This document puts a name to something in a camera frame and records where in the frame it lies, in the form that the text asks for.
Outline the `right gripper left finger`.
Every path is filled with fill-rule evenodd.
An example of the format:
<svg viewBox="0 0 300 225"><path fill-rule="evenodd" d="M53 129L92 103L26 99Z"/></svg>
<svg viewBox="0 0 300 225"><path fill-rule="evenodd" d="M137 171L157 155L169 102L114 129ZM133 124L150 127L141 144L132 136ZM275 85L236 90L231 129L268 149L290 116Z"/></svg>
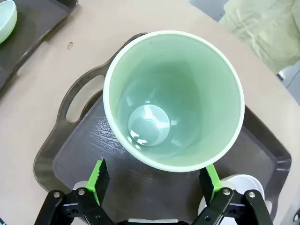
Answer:
<svg viewBox="0 0 300 225"><path fill-rule="evenodd" d="M102 208L109 183L106 161L97 161L85 187L65 194L50 191L35 221L36 225L70 225L74 218L84 218L89 225L113 225Z"/></svg>

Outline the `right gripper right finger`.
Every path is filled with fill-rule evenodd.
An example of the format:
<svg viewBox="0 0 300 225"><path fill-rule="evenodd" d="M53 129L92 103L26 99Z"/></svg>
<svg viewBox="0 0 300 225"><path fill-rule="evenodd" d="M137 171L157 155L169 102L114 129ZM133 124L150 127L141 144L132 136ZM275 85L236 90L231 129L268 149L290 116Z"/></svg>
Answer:
<svg viewBox="0 0 300 225"><path fill-rule="evenodd" d="M234 218L238 225L273 224L265 201L258 190L244 194L223 187L214 165L200 170L199 180L206 207L197 216L194 225L219 225L223 218Z"/></svg>

